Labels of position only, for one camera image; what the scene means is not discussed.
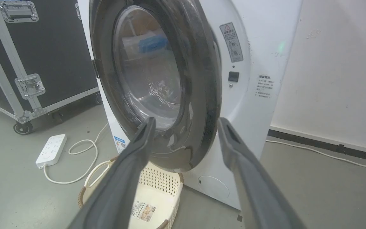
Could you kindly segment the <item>cream perforated laundry basket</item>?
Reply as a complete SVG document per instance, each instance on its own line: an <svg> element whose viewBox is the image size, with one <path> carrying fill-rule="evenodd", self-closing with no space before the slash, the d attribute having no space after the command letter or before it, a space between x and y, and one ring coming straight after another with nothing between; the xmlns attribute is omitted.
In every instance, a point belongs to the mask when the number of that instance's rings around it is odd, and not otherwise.
<svg viewBox="0 0 366 229"><path fill-rule="evenodd" d="M181 173L149 162L140 174L128 229L172 229L183 186Z"/></svg>

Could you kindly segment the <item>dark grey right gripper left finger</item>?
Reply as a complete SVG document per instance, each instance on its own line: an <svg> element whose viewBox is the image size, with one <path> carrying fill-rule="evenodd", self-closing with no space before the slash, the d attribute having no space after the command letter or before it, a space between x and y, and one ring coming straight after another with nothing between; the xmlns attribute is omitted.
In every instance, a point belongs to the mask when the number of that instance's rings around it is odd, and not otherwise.
<svg viewBox="0 0 366 229"><path fill-rule="evenodd" d="M67 229L128 229L140 173L152 151L156 119L147 118Z"/></svg>

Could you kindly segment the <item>white washing machine body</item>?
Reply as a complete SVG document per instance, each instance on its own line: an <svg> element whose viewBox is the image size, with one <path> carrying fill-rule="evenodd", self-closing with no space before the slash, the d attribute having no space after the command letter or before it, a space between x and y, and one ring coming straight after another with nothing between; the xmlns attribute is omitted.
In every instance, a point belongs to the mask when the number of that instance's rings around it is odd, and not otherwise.
<svg viewBox="0 0 366 229"><path fill-rule="evenodd" d="M221 70L222 105L219 118L229 120L248 149L261 158L290 57L303 0L200 0L211 26ZM81 15L93 69L104 100L116 154L130 143L111 111L92 51L90 0L81 3ZM243 61L232 63L220 25L232 22ZM239 72L229 82L230 71ZM234 209L241 210L233 173L225 166L217 132L209 152L190 171L181 173L184 185Z"/></svg>

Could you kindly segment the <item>round dark washing machine door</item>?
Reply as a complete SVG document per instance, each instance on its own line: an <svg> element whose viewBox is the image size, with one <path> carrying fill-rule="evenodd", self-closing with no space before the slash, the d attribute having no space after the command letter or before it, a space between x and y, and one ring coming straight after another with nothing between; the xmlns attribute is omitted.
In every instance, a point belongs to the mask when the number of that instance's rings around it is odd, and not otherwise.
<svg viewBox="0 0 366 229"><path fill-rule="evenodd" d="M219 57L200 0L90 0L94 63L131 140L156 119L150 162L183 173L209 152L222 105Z"/></svg>

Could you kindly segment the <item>black flight case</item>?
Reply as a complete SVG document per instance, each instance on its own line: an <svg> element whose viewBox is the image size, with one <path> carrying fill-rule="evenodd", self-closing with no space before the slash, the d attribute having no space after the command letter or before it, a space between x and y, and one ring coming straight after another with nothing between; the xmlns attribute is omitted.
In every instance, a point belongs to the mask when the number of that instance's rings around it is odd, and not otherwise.
<svg viewBox="0 0 366 229"><path fill-rule="evenodd" d="M32 120L89 98L101 105L81 3L88 0L0 0L0 112L19 135Z"/></svg>

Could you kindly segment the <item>grey warning sticker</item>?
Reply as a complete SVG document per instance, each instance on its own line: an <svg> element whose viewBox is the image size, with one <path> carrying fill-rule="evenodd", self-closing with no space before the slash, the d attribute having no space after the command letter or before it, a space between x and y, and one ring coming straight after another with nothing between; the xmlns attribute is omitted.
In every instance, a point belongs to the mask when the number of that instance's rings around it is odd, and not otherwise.
<svg viewBox="0 0 366 229"><path fill-rule="evenodd" d="M225 39L228 53L232 63L243 61L240 41L232 22L220 25L220 30Z"/></svg>

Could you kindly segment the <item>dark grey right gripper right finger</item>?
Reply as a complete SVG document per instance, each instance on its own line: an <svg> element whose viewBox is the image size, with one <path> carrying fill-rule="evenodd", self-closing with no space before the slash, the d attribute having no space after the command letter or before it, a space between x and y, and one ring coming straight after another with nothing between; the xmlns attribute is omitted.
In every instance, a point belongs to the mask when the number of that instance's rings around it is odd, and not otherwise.
<svg viewBox="0 0 366 229"><path fill-rule="evenodd" d="M226 118L218 119L225 166L233 173L246 229L307 229L259 159Z"/></svg>

